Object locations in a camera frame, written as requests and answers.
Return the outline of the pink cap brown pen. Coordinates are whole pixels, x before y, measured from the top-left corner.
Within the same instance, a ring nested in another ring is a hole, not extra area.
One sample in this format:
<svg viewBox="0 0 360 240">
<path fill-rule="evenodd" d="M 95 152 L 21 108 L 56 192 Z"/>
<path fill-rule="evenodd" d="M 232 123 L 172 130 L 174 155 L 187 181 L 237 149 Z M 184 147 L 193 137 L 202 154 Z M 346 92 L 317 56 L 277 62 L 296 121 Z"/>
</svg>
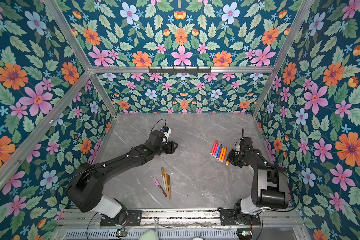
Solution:
<svg viewBox="0 0 360 240">
<path fill-rule="evenodd" d="M 168 196 L 167 193 L 165 192 L 165 190 L 163 189 L 163 187 L 161 186 L 161 184 L 159 183 L 159 181 L 157 180 L 156 177 L 153 177 L 153 181 L 154 181 L 155 185 L 161 190 L 161 192 L 163 193 L 163 195 L 164 195 L 165 197 L 167 197 L 167 196 Z"/>
</svg>

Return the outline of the brown fountain pen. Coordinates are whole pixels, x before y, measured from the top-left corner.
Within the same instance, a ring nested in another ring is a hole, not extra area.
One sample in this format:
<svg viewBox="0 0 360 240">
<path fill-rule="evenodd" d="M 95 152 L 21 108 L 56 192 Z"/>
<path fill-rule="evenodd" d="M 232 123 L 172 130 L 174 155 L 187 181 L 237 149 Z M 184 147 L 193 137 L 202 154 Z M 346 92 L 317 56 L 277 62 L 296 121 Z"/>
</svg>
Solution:
<svg viewBox="0 0 360 240">
<path fill-rule="evenodd" d="M 172 192 L 171 192 L 171 178 L 170 175 L 167 175 L 167 188 L 168 188 L 168 195 L 169 195 L 169 199 L 172 199 Z"/>
</svg>

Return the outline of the beige pen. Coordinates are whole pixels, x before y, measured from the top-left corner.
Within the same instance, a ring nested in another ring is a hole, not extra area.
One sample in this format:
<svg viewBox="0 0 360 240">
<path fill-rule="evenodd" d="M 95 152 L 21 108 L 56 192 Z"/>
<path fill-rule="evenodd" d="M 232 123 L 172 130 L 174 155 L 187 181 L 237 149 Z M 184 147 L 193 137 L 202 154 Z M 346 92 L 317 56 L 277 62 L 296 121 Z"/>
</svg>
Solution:
<svg viewBox="0 0 360 240">
<path fill-rule="evenodd" d="M 164 171 L 164 182 L 165 182 L 165 189 L 167 191 L 167 193 L 169 192 L 168 189 L 168 173 L 166 171 Z"/>
</svg>

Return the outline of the purple highlighter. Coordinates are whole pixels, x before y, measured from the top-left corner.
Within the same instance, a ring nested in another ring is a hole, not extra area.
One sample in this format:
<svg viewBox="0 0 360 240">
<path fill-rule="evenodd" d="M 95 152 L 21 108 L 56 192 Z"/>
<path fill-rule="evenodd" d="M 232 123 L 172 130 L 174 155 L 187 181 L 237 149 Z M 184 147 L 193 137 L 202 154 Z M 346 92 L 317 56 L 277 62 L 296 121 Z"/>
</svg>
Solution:
<svg viewBox="0 0 360 240">
<path fill-rule="evenodd" d="M 219 160 L 219 155 L 220 155 L 220 151 L 221 151 L 221 148 L 222 148 L 222 144 L 220 143 L 219 144 L 219 147 L 218 147 L 218 149 L 217 149 L 217 152 L 216 152 L 216 158 Z"/>
</svg>

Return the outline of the metal hook rack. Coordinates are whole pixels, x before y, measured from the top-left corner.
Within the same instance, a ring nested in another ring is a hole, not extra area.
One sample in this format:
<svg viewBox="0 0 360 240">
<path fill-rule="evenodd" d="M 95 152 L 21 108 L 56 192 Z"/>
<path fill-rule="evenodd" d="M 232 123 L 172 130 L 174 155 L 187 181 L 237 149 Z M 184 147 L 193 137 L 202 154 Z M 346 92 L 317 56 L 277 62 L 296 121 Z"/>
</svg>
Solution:
<svg viewBox="0 0 360 240">
<path fill-rule="evenodd" d="M 148 67 L 150 74 L 209 74 L 211 67 Z"/>
</svg>

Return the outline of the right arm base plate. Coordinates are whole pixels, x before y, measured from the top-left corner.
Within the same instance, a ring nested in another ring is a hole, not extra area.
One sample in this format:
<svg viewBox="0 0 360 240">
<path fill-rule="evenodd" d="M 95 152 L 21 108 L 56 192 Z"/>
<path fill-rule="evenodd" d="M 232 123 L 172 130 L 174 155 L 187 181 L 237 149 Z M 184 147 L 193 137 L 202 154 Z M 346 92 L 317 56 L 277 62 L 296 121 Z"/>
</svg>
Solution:
<svg viewBox="0 0 360 240">
<path fill-rule="evenodd" d="M 262 224 L 258 215 L 246 215 L 234 209 L 218 208 L 222 226 L 260 226 Z"/>
</svg>

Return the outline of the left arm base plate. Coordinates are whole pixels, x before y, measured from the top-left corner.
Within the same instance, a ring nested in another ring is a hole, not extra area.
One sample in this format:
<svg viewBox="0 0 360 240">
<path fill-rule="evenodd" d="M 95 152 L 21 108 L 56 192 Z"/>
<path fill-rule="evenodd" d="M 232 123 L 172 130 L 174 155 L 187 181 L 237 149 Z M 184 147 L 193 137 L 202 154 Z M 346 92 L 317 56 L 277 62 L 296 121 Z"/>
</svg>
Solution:
<svg viewBox="0 0 360 240">
<path fill-rule="evenodd" d="M 142 220 L 143 211 L 141 210 L 121 210 L 114 218 L 102 215 L 101 227 L 137 227 Z"/>
</svg>

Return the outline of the blue highlighter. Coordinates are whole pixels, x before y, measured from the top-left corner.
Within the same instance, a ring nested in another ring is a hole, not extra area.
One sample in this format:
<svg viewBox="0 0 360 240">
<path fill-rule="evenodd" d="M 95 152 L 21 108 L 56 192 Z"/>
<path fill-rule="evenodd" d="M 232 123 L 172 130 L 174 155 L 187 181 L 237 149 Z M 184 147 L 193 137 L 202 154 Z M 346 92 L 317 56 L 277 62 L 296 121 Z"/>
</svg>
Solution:
<svg viewBox="0 0 360 240">
<path fill-rule="evenodd" d="M 221 148 L 221 143 L 217 143 L 217 147 L 216 147 L 216 150 L 215 150 L 215 152 L 214 152 L 214 157 L 215 157 L 216 159 L 219 158 L 220 148 Z"/>
</svg>

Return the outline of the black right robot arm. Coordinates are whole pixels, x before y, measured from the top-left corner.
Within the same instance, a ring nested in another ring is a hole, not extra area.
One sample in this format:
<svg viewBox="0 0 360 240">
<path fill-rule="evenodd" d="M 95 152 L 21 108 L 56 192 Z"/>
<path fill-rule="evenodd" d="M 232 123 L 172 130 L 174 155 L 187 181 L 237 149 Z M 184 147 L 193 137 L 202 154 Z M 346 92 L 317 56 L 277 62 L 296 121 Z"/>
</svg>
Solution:
<svg viewBox="0 0 360 240">
<path fill-rule="evenodd" d="M 237 148 L 230 151 L 228 161 L 235 167 L 250 167 L 253 173 L 251 195 L 235 204 L 233 219 L 239 225 L 252 221 L 261 211 L 286 212 L 289 206 L 288 176 L 267 161 L 252 146 L 252 139 L 242 137 Z"/>
</svg>

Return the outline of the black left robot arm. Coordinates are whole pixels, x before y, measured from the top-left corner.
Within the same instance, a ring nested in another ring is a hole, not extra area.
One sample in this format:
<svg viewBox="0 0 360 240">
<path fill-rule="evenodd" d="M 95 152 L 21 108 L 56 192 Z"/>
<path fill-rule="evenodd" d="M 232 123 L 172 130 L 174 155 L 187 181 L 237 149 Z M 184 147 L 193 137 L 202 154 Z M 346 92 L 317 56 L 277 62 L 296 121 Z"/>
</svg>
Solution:
<svg viewBox="0 0 360 240">
<path fill-rule="evenodd" d="M 170 128 L 162 127 L 152 131 L 144 144 L 132 147 L 126 154 L 99 164 L 81 164 L 70 179 L 66 196 L 83 213 L 94 211 L 124 221 L 126 208 L 103 194 L 104 185 L 127 170 L 148 163 L 155 156 L 173 154 L 178 144 L 169 141 L 170 134 Z"/>
</svg>

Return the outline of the gold brown pen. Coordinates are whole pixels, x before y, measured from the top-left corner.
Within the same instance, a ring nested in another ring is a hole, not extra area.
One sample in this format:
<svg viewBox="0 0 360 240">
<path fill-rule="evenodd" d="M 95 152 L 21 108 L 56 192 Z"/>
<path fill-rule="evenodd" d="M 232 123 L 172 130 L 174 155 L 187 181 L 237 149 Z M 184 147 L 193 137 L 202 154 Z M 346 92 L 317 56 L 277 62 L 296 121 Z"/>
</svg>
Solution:
<svg viewBox="0 0 360 240">
<path fill-rule="evenodd" d="M 164 183 L 164 187 L 165 187 L 165 182 L 164 182 L 164 171 L 165 171 L 165 169 L 164 169 L 164 168 L 161 168 L 162 178 L 163 178 L 163 183 Z"/>
</svg>

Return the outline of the pink highlighter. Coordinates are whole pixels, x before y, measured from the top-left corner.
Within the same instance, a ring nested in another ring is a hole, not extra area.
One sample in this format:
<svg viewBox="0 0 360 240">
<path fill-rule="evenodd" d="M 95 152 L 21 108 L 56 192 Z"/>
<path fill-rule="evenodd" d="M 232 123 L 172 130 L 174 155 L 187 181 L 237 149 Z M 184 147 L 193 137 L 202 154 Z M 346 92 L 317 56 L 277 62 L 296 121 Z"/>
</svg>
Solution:
<svg viewBox="0 0 360 240">
<path fill-rule="evenodd" d="M 213 147 L 211 149 L 211 152 L 210 152 L 210 154 L 213 155 L 213 156 L 215 155 L 215 150 L 216 150 L 217 145 L 218 145 L 218 141 L 215 140 L 215 142 L 213 144 Z"/>
<path fill-rule="evenodd" d="M 218 148 L 218 146 L 219 146 L 219 142 L 218 141 L 215 141 L 215 144 L 214 144 L 214 148 L 213 148 L 213 150 L 212 150 L 212 152 L 211 152 L 211 154 L 215 157 L 216 156 L 216 151 L 217 151 L 217 148 Z"/>
</svg>

